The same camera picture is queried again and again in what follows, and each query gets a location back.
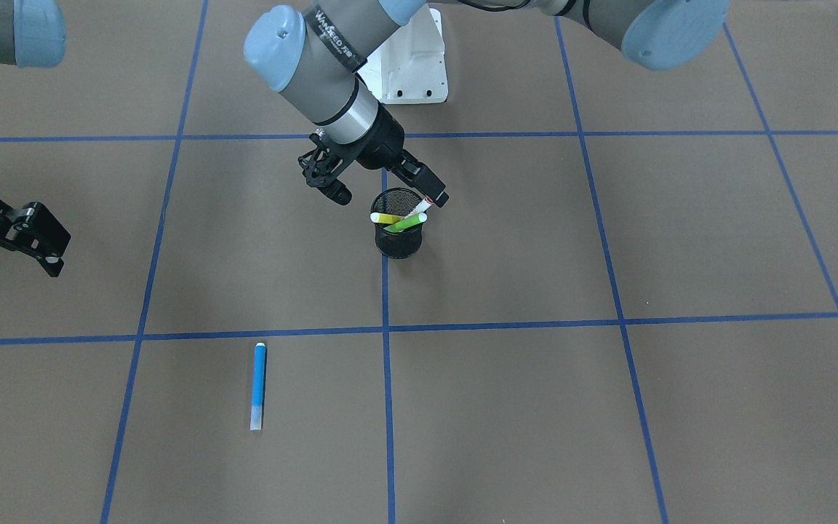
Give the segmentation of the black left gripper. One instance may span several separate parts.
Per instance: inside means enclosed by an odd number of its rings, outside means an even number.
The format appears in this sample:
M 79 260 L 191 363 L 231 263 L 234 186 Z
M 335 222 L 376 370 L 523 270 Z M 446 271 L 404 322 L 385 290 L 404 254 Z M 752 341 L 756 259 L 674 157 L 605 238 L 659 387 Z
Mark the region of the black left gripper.
M 368 170 L 392 169 L 394 175 L 409 188 L 431 199 L 433 205 L 444 207 L 450 198 L 445 182 L 429 166 L 419 162 L 409 151 L 404 151 L 404 142 L 402 124 L 386 106 L 379 106 L 375 122 L 367 134 L 355 143 L 358 146 L 355 160 Z

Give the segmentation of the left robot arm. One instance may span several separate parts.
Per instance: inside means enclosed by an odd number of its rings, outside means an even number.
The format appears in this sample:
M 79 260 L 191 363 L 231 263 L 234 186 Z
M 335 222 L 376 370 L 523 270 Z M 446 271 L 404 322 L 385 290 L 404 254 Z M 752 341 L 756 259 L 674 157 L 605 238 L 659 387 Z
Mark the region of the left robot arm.
M 572 21 L 588 50 L 648 71 L 690 62 L 724 26 L 728 1 L 466 1 L 496 15 L 523 12 L 553 23 Z M 445 100 L 449 72 L 475 72 L 456 30 L 439 32 L 436 1 L 313 1 L 299 11 L 279 4 L 253 23 L 246 64 L 316 127 L 314 149 L 298 163 L 307 186 L 337 205 L 351 192 L 340 174 L 358 163 L 389 170 L 433 205 L 446 186 L 404 146 L 402 124 L 389 112 L 393 90 L 409 102 L 427 92 Z

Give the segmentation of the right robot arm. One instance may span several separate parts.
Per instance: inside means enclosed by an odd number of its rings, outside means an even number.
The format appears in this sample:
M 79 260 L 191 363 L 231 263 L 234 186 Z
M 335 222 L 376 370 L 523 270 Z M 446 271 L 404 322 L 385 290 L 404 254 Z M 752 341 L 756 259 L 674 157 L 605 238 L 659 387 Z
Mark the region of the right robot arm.
M 0 64 L 53 68 L 66 50 L 66 26 L 55 1 L 0 1 Z M 49 277 L 63 270 L 72 236 L 42 202 L 20 207 L 0 197 L 0 247 L 36 260 Z

